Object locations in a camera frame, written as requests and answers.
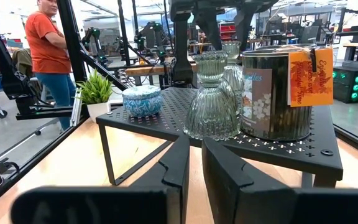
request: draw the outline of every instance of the wheel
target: wheel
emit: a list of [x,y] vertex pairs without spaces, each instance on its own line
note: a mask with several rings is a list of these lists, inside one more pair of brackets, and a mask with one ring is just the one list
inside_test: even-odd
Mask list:
[[2,119],[2,118],[5,118],[6,115],[7,115],[7,112],[6,112],[6,111],[4,111],[4,110],[0,111],[0,118],[1,118],[1,119]]

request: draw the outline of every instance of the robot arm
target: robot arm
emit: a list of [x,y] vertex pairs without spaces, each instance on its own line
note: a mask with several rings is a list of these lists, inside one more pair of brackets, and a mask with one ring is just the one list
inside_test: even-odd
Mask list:
[[134,41],[138,45],[138,49],[140,51],[145,49],[144,38],[146,33],[153,30],[155,32],[155,40],[157,42],[157,46],[162,46],[162,26],[158,22],[148,22],[145,27],[135,36]]
[[[216,50],[222,49],[221,37],[216,22],[217,11],[228,7],[237,8],[235,18],[238,39],[242,42],[241,49],[245,50],[248,40],[249,26],[255,13],[266,11],[278,0],[169,0],[171,21],[174,22],[175,35],[186,36],[187,20],[190,12],[195,16],[195,22],[205,32]],[[175,56],[177,62],[173,68],[172,80],[175,82],[192,83],[196,85],[190,63],[187,59],[187,40],[175,39]]]
[[93,27],[88,28],[88,30],[86,30],[85,32],[85,36],[81,40],[82,44],[84,45],[87,51],[90,51],[89,44],[91,42],[92,33],[93,33]]
[[0,36],[0,71],[2,87],[10,100],[30,97],[31,91],[27,88],[29,79],[17,71],[7,48]]

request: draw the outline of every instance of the orange t-shirt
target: orange t-shirt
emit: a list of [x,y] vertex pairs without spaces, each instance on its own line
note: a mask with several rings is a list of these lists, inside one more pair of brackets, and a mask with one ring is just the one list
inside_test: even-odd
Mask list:
[[45,14],[35,12],[27,18],[25,34],[31,50],[32,71],[68,74],[71,72],[70,59],[66,50],[54,46],[45,38],[50,32],[64,37]]

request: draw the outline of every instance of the metal tin canister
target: metal tin canister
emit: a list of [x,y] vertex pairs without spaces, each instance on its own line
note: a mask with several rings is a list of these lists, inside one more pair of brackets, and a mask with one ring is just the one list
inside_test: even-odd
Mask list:
[[242,53],[244,89],[241,129],[273,141],[296,141],[310,133],[311,106],[288,105],[288,54],[299,49]]
[[315,48],[315,44],[286,44],[286,45],[269,45],[259,47],[256,50],[272,50],[272,49],[285,49],[291,47],[306,47],[306,48]]

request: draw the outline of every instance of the label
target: label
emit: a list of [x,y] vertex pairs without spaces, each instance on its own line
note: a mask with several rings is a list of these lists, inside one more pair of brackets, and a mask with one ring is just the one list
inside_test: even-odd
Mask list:
[[316,106],[334,103],[333,50],[316,50],[316,72],[308,52],[294,52],[288,63],[288,105]]
[[269,131],[272,104],[272,70],[244,69],[241,123],[255,131]]

